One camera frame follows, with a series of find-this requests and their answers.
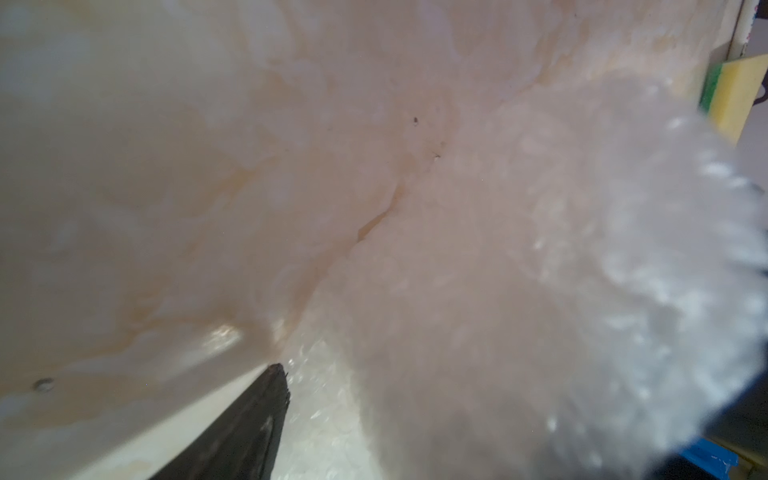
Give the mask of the blue tape dispenser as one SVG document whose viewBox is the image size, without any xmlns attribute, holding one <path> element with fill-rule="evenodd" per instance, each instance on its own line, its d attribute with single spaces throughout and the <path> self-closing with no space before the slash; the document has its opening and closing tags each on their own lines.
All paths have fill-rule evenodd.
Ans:
<svg viewBox="0 0 768 480">
<path fill-rule="evenodd" d="M 716 479 L 728 480 L 730 470 L 739 463 L 735 452 L 700 438 L 680 451 L 680 455 Z"/>
</svg>

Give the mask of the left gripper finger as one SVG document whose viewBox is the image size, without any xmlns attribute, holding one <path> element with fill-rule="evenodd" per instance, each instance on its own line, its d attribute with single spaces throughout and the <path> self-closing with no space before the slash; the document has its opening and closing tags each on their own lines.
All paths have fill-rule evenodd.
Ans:
<svg viewBox="0 0 768 480">
<path fill-rule="evenodd" d="M 151 479 L 269 479 L 289 405 L 286 372 L 271 364 Z"/>
</svg>

